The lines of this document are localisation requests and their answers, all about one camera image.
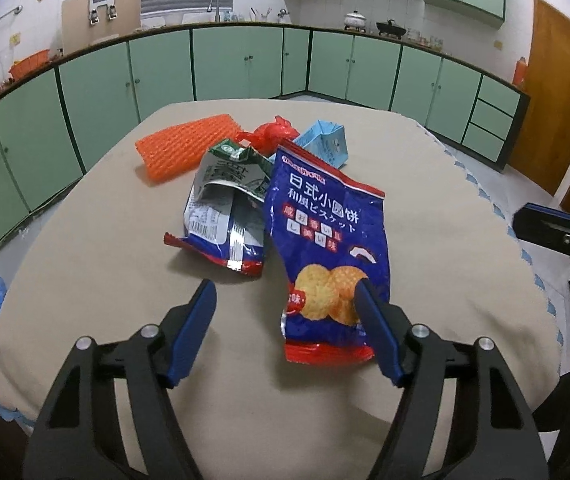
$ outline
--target white pot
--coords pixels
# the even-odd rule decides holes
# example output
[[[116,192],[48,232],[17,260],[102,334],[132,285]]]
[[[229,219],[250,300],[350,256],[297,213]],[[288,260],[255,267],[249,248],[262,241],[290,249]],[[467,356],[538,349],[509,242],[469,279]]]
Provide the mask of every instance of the white pot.
[[[345,14],[345,27],[366,28],[367,19],[357,10]]]

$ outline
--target fire extinguisher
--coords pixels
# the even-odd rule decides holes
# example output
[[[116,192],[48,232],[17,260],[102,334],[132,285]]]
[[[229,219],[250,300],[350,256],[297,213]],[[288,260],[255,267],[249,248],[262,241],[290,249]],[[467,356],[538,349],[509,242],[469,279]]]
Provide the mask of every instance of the fire extinguisher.
[[[523,88],[525,84],[525,76],[527,75],[527,60],[521,57],[516,62],[516,70],[514,71],[514,86],[518,88]]]

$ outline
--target cutting board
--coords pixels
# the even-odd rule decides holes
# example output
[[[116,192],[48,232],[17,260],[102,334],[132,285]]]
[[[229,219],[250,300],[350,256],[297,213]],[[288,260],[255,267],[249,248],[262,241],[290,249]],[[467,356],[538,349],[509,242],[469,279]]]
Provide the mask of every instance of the cutting board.
[[[98,23],[89,23],[89,0],[64,0],[62,5],[63,53],[69,54],[140,27],[140,0],[116,0],[114,20],[107,19],[107,7],[98,8]]]

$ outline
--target screw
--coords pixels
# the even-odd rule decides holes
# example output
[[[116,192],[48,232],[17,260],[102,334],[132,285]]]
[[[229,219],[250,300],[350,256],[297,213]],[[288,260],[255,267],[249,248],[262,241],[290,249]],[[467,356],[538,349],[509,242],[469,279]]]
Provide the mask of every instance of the screw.
[[[420,339],[425,339],[430,334],[430,329],[424,325],[414,325],[412,326],[412,334]]]
[[[89,336],[82,336],[76,341],[76,348],[79,350],[87,350],[92,345],[92,338]]]
[[[481,337],[478,340],[478,346],[483,350],[489,351],[494,349],[494,342],[488,337]]]
[[[158,325],[145,325],[140,329],[140,335],[151,339],[158,335]]]

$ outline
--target beige tablecloth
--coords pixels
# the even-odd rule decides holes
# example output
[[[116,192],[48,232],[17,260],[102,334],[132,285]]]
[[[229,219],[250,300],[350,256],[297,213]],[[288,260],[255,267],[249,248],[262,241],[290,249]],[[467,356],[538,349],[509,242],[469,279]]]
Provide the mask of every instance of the beige tablecloth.
[[[492,337],[528,402],[558,380],[560,347],[546,297],[507,224],[413,120],[339,104],[227,100],[169,105],[121,140],[61,204],[18,270],[0,313],[0,403],[35,418],[81,335],[122,340],[215,281],[218,309],[194,369],[170,397],[205,478],[364,479],[400,390],[375,365],[313,368],[283,358],[284,266],[273,251],[249,280],[162,243],[182,221],[193,173],[160,186],[134,148],[171,124],[227,112],[248,131],[277,114],[304,131],[344,124],[344,171],[386,192],[392,301],[441,337]],[[124,385],[118,407],[132,466],[144,469]],[[430,466],[442,459],[446,384]]]

